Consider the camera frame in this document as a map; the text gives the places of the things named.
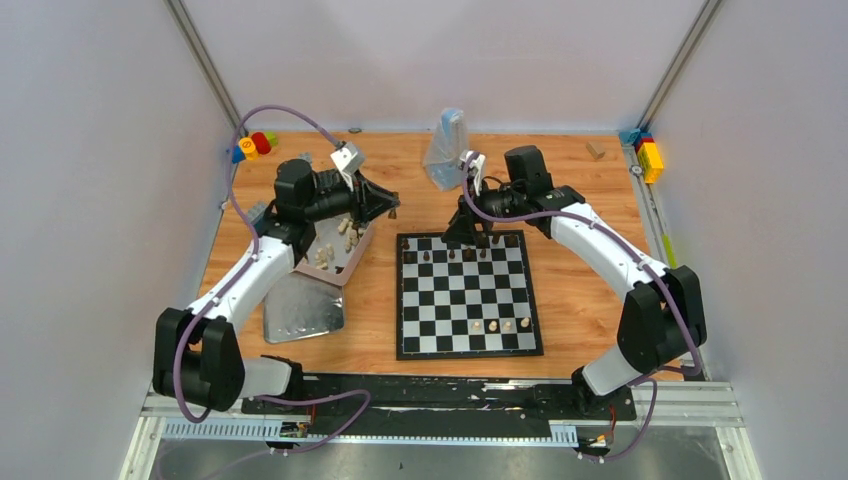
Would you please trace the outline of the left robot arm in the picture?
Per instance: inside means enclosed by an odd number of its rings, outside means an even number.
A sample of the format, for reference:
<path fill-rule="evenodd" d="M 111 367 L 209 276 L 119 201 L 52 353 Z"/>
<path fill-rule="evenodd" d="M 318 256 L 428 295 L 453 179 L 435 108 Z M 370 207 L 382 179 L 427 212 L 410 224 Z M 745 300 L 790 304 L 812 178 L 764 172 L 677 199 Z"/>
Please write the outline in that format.
<path fill-rule="evenodd" d="M 271 288 L 306 257 L 318 221 L 346 214 L 368 223 L 400 204 L 397 194 L 361 172 L 317 172 L 301 158 L 276 170 L 275 198 L 250 227 L 252 243 L 205 295 L 183 309 L 167 308 L 155 328 L 152 386 L 172 397 L 186 419 L 227 411 L 239 400 L 267 396 L 283 413 L 306 400 L 302 367 L 276 356 L 245 359 L 238 334 Z"/>

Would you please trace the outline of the black white chessboard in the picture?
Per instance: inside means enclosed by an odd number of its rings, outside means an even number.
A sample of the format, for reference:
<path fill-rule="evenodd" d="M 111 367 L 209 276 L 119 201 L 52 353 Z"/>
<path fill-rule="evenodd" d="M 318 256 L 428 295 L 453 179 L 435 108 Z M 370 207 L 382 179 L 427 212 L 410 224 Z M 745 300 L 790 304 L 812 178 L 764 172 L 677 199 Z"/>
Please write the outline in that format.
<path fill-rule="evenodd" d="M 437 233 L 397 235 L 397 359 L 543 355 L 524 233 L 497 231 L 490 240 L 477 249 Z M 502 331 L 507 320 L 511 332 Z"/>

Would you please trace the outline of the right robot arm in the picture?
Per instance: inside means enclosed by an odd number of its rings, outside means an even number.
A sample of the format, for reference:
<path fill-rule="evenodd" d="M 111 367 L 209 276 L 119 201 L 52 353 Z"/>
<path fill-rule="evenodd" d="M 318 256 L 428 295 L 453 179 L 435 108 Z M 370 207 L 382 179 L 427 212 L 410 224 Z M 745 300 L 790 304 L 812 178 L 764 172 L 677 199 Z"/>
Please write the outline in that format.
<path fill-rule="evenodd" d="M 458 158 L 462 194 L 442 238 L 486 248 L 496 223 L 523 222 L 566 247 L 603 279 L 622 302 L 616 343 L 578 368 L 571 403 L 584 417 L 596 417 L 611 397 L 637 381 L 669 370 L 672 361 L 690 354 L 702 370 L 698 349 L 707 340 L 700 280 L 687 266 L 672 268 L 636 248 L 603 221 L 570 186 L 555 186 L 543 154 L 534 145 L 504 155 L 508 182 L 490 188 L 484 180 L 485 157 L 474 150 Z"/>

